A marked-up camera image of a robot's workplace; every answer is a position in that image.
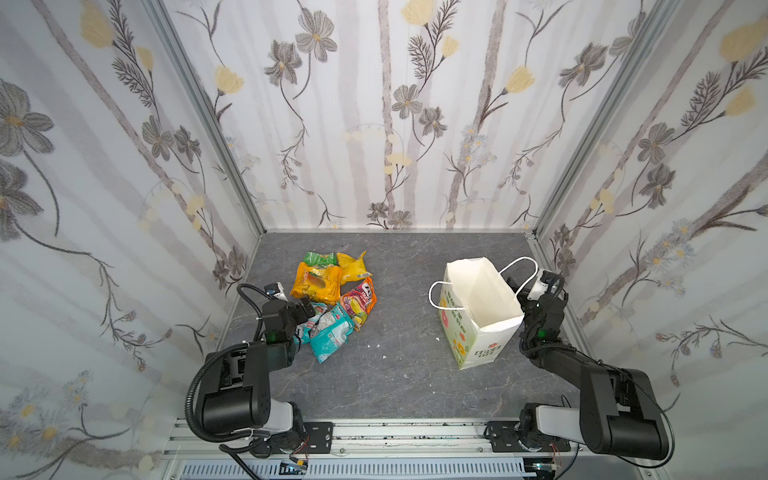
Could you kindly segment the yellow snack packet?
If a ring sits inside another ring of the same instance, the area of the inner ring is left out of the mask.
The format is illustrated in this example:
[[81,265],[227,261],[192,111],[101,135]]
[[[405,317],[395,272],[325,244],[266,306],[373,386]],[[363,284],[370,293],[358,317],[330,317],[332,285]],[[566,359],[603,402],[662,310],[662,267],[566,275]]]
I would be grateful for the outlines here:
[[358,257],[352,257],[345,253],[336,255],[338,266],[341,268],[341,284],[362,281],[372,276],[365,265],[366,251]]
[[301,262],[290,294],[307,297],[326,305],[336,304],[341,297],[342,269],[339,266],[310,266]]

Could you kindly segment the white floral paper bag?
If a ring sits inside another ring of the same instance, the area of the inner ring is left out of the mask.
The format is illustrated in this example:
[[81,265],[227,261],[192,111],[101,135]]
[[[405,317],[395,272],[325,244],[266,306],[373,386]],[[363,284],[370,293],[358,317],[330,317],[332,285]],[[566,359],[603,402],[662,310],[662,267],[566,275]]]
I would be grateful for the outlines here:
[[528,256],[519,257],[498,269],[487,258],[449,262],[443,278],[428,291],[460,370],[492,363],[521,325],[524,313],[517,298],[520,287],[511,287],[503,274],[520,262],[533,266],[522,283],[535,280],[540,267]]

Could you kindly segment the green snack packet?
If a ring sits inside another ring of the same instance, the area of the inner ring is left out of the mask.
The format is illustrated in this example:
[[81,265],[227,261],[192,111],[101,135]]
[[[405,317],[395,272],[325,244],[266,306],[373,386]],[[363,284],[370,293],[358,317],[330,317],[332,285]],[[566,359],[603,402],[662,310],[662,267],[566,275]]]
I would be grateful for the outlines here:
[[335,252],[322,254],[310,251],[305,254],[302,262],[307,266],[318,268],[326,268],[328,266],[339,265],[337,254]]

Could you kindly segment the orange snack packet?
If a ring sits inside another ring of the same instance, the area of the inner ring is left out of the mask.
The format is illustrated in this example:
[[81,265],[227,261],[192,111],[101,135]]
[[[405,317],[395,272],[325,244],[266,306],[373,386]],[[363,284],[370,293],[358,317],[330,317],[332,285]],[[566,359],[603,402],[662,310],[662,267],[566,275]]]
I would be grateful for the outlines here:
[[366,323],[376,302],[377,296],[371,277],[363,280],[340,298],[342,307],[354,323],[355,331],[359,331]]

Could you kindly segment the teal mint candy packet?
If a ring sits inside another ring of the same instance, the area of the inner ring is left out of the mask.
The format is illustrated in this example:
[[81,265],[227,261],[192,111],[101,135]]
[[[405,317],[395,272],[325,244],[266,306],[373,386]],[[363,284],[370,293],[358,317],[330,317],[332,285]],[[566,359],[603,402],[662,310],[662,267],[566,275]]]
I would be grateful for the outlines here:
[[299,343],[302,345],[307,344],[310,341],[311,329],[316,325],[322,315],[329,309],[328,305],[324,303],[312,302],[311,305],[314,309],[314,315],[306,322],[298,325],[296,330]]

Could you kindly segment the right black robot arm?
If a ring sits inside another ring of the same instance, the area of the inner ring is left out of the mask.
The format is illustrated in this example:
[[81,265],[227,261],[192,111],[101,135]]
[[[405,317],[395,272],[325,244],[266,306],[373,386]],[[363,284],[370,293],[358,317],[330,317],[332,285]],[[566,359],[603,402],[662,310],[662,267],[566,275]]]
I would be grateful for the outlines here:
[[516,421],[488,422],[483,436],[492,451],[556,450],[562,443],[577,443],[633,466],[643,460],[656,468],[665,466],[674,455],[676,439],[648,375],[594,359],[562,339],[569,300],[564,277],[543,270],[523,284],[512,278],[506,282],[524,313],[520,353],[535,367],[576,387],[579,405],[529,402]]

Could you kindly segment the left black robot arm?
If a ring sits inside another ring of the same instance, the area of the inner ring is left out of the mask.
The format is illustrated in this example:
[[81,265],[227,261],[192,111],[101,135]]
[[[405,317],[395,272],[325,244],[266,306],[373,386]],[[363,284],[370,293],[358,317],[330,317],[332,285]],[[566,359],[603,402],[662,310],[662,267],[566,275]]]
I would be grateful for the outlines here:
[[287,300],[277,287],[237,286],[256,313],[254,337],[208,354],[184,401],[190,431],[240,465],[244,454],[292,453],[309,439],[299,407],[272,397],[270,375],[293,364],[299,327],[316,311],[308,298]]

